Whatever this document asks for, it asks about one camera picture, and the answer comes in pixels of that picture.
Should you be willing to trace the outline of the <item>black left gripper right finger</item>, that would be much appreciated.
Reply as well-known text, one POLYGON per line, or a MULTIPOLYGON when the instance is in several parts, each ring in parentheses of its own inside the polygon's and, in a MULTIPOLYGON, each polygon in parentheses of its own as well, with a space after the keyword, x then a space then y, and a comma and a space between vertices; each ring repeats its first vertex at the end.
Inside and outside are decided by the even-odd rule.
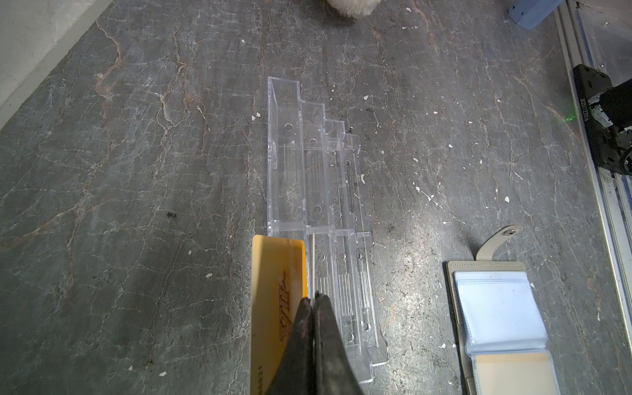
POLYGON ((342 344, 330 298, 317 293, 313 312, 316 393, 362 394, 342 344))

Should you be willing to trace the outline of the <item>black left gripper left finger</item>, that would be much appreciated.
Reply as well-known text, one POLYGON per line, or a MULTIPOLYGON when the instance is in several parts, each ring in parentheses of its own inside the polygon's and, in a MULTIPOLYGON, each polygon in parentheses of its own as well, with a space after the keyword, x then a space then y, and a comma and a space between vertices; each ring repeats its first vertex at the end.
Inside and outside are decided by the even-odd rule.
POLYGON ((312 394, 314 392, 314 312, 304 298, 296 312, 281 363, 266 394, 312 394))

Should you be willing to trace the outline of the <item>clear acrylic organizer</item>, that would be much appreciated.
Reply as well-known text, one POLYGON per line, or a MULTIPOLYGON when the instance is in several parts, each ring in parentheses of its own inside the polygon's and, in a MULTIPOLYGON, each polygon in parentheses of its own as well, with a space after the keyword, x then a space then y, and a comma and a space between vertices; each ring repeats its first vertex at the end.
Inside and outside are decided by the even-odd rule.
POLYGON ((268 235, 303 240, 307 291, 330 297, 355 377, 388 363, 373 298, 370 189, 361 138, 298 81, 268 78, 268 235))

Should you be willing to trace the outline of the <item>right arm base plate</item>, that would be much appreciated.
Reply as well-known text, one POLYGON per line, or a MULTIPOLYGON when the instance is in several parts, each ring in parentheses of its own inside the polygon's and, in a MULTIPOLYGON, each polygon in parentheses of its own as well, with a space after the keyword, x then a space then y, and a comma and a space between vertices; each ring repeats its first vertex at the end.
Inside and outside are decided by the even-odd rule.
POLYGON ((613 173, 631 174, 631 80, 612 85, 607 74, 579 64, 574 86, 593 162, 613 173))

